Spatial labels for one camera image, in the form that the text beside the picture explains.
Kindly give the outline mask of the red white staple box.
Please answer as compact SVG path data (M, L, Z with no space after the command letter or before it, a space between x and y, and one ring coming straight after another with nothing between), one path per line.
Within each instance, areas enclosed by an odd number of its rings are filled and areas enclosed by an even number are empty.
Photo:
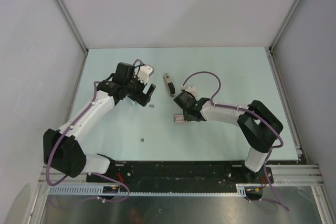
M174 115L174 123L186 123L187 121L184 118L184 115L182 114L176 114Z

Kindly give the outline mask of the beige black stapler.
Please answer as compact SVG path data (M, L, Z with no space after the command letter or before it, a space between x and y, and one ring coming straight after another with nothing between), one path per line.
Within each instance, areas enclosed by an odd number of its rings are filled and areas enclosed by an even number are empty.
M172 97L172 98L175 97L175 95L176 95L176 89L175 89L175 86L174 86L173 81L170 78L169 74L165 73L163 75L163 79L165 81L165 84L166 84L166 87L167 87L167 90L169 92L170 97Z

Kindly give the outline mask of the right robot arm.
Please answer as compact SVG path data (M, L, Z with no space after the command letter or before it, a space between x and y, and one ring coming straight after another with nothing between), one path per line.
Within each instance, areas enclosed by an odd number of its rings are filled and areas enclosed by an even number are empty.
M283 124L260 101L254 100L246 106L216 104L210 98L197 99L192 93L183 90L174 98L182 109L187 122L216 121L237 126L250 146L242 169L243 179L254 183L261 177L270 150L276 140L283 146L280 133Z

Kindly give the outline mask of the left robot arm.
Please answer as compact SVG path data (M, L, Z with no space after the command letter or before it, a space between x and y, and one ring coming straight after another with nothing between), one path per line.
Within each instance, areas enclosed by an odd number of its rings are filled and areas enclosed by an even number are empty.
M112 160L102 154L85 154L82 141L100 119L124 98L146 106L156 88L148 84L154 68L120 62L114 73L94 83L94 93L78 114L59 129L48 129L43 135L44 163L67 177L97 173L105 182L115 178Z

